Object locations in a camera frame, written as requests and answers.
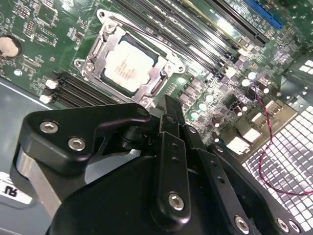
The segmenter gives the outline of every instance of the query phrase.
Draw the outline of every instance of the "sticker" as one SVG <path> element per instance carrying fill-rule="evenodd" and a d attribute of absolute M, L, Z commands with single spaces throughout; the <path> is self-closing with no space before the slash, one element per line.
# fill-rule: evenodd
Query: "sticker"
<path fill-rule="evenodd" d="M 32 200 L 30 196 L 19 191 L 12 183 L 9 174 L 4 172 L 0 172 L 0 195 L 27 205 Z"/>

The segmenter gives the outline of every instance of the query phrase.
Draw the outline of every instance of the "motherboard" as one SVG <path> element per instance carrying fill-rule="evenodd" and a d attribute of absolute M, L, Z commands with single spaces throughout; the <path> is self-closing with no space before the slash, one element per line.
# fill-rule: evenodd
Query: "motherboard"
<path fill-rule="evenodd" d="M 297 114 L 280 85 L 312 23 L 311 0 L 5 0 L 0 76 L 61 109 L 167 94 L 205 144 L 242 155 L 269 138 L 256 96 L 274 129 Z"/>

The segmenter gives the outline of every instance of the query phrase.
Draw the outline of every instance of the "cable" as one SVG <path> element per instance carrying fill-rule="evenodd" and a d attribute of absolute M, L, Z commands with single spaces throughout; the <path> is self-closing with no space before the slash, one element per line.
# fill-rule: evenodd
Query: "cable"
<path fill-rule="evenodd" d="M 262 181 L 268 186 L 270 187 L 271 189 L 273 189 L 274 191 L 278 192 L 278 193 L 282 193 L 282 194 L 287 194 L 287 195 L 290 195 L 290 196 L 309 196 L 309 195 L 312 195 L 313 194 L 313 191 L 304 191 L 303 193 L 294 193 L 294 192 L 287 192 L 287 191 L 283 191 L 283 190 L 280 190 L 278 188 L 275 188 L 269 181 L 267 181 L 265 179 L 265 176 L 264 176 L 264 173 L 262 172 L 262 163 L 263 163 L 263 160 L 264 160 L 264 157 L 266 156 L 267 154 L 267 150 L 271 147 L 271 145 L 273 144 L 273 132 L 272 132 L 272 125 L 271 125 L 271 122 L 270 122 L 270 118 L 269 118 L 269 115 L 268 115 L 268 110 L 266 108 L 266 105 L 262 99 L 262 97 L 260 97 L 259 95 L 256 95 L 256 99 L 259 101 L 259 103 L 263 106 L 264 108 L 264 113 L 265 113 L 265 116 L 266 116 L 266 119 L 267 119 L 267 123 L 268 123 L 268 131 L 269 131 L 269 144 L 265 147 L 265 149 L 263 150 L 261 156 L 260 156 L 260 160 L 259 160 L 259 175 L 262 179 Z"/>

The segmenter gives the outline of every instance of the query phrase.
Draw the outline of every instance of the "metal grill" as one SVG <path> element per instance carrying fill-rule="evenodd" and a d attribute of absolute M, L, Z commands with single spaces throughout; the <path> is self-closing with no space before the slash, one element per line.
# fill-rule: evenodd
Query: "metal grill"
<path fill-rule="evenodd" d="M 279 194 L 261 180 L 259 158 L 264 145 L 243 166 L 283 205 L 305 231 L 313 228 L 313 195 L 289 196 Z M 302 193 L 313 190 L 313 107 L 308 107 L 273 139 L 262 167 L 275 188 Z"/>

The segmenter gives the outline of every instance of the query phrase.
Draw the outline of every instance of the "screw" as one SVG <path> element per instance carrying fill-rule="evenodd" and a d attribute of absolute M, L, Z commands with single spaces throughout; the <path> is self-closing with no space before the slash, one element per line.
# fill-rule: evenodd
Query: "screw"
<path fill-rule="evenodd" d="M 247 223 L 242 219 L 240 216 L 235 216 L 235 224 L 237 225 L 238 229 L 243 232 L 244 234 L 249 234 L 249 226 Z"/>
<path fill-rule="evenodd" d="M 69 139 L 67 144 L 71 149 L 73 149 L 75 151 L 82 151 L 86 147 L 85 142 L 80 138 L 71 138 L 71 139 Z"/>
<path fill-rule="evenodd" d="M 193 128 L 193 127 L 191 127 L 191 126 L 189 126 L 189 131 L 191 132 L 191 133 L 196 133 L 196 130 Z"/>
<path fill-rule="evenodd" d="M 286 233 L 289 233 L 289 228 L 287 226 L 287 224 L 285 224 L 285 222 L 283 220 L 281 220 L 280 218 L 277 219 L 278 225 L 279 227 Z"/>
<path fill-rule="evenodd" d="M 148 114 L 144 108 L 137 108 L 137 112 L 144 116 L 147 116 Z"/>
<path fill-rule="evenodd" d="M 184 208 L 184 201 L 176 193 L 171 193 L 168 196 L 168 202 L 170 203 L 171 207 L 173 207 L 177 211 L 181 211 Z"/>
<path fill-rule="evenodd" d="M 40 123 L 39 127 L 42 132 L 45 132 L 48 134 L 56 133 L 59 130 L 59 126 L 52 121 L 44 121 Z"/>
<path fill-rule="evenodd" d="M 292 226 L 292 228 L 297 232 L 297 233 L 301 233 L 300 228 L 298 227 L 298 225 L 296 223 L 294 223 L 292 220 L 289 220 L 289 224 Z"/>
<path fill-rule="evenodd" d="M 166 118 L 171 122 L 171 123 L 175 123 L 175 119 L 171 116 L 171 115 L 167 115 Z"/>

